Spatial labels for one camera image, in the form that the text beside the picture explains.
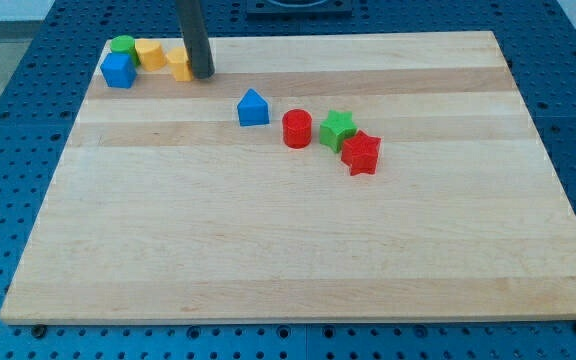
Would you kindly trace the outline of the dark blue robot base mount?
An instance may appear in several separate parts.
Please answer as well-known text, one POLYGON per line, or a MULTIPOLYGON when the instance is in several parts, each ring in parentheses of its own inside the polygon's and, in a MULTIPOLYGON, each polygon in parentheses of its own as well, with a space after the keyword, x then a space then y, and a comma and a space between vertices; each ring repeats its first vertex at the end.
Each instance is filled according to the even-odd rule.
POLYGON ((246 0, 248 18, 271 16, 348 15, 352 0, 246 0))

